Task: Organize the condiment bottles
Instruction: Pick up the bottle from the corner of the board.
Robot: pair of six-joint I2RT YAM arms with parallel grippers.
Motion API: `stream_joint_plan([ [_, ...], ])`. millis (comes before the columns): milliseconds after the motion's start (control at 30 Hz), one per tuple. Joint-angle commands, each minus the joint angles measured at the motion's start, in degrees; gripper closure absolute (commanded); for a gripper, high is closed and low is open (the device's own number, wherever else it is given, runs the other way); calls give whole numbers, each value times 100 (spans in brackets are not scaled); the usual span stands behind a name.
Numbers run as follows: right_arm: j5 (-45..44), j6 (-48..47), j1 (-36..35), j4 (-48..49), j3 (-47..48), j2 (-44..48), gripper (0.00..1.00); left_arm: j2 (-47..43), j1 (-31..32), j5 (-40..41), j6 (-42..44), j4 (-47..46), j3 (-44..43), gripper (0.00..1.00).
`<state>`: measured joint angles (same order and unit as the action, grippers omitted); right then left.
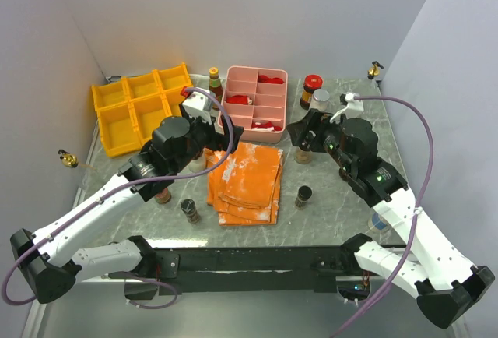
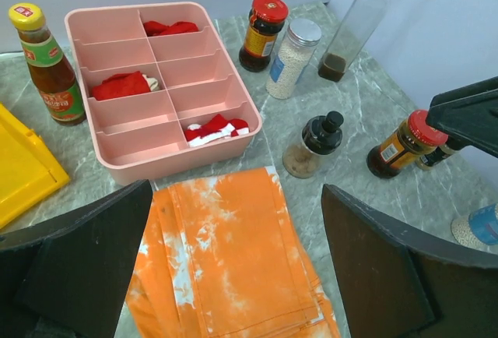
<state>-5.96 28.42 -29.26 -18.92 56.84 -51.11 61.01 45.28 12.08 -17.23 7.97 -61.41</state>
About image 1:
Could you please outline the white bottle black cap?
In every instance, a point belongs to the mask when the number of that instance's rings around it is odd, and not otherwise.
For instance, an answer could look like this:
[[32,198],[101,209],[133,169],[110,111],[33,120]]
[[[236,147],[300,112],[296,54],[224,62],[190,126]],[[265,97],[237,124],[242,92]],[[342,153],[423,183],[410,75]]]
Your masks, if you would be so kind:
[[189,163],[188,168],[191,173],[196,174],[205,170],[206,164],[205,151],[202,150],[199,155]]

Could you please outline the dark spice shaker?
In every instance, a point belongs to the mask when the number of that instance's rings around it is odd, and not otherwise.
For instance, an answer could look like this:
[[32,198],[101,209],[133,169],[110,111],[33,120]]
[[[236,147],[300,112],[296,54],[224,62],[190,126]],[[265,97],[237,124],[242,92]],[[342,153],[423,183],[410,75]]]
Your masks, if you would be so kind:
[[196,224],[197,222],[200,221],[201,217],[198,214],[194,200],[184,199],[181,202],[181,210],[184,213],[184,215],[187,217],[189,223]]

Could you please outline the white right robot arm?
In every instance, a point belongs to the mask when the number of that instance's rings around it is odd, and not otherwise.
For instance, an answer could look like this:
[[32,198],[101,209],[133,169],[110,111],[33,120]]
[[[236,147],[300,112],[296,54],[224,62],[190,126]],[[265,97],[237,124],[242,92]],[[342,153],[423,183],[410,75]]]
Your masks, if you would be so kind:
[[376,273],[415,298],[423,315],[446,329],[476,304],[495,280],[487,266],[477,266],[445,237],[394,166],[378,155],[377,133],[361,118],[342,118],[309,111],[288,125],[291,143],[303,151],[327,153],[349,187],[385,219],[415,261],[400,256],[364,235],[349,239],[341,255],[350,274]]

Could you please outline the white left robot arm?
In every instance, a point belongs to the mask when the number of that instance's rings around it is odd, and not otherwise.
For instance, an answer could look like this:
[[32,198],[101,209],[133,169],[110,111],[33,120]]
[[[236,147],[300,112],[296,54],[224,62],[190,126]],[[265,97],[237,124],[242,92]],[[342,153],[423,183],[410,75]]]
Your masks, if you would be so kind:
[[181,178],[180,172],[203,150],[233,153],[243,132],[228,117],[221,133],[201,117],[165,118],[140,152],[85,202],[35,232],[21,229],[13,234],[15,267],[34,300],[50,303],[76,283],[106,273],[129,273],[139,279],[154,275],[156,251],[140,235],[95,248],[84,245],[113,220]]

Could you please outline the sauce bottle green label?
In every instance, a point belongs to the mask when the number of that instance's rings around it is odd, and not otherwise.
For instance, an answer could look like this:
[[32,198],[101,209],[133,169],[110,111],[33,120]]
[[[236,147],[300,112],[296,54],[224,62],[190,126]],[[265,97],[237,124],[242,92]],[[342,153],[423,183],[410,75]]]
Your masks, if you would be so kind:
[[165,188],[162,192],[155,195],[154,199],[158,204],[167,204],[172,198],[172,195],[168,188]]

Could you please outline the sauce bottle yellow cap back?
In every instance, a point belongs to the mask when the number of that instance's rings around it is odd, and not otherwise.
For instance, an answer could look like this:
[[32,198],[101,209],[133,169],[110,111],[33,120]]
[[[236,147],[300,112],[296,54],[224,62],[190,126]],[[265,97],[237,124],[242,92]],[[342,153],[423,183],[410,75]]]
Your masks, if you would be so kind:
[[220,103],[223,97],[223,85],[219,77],[219,69],[211,67],[209,69],[209,90],[214,94]]

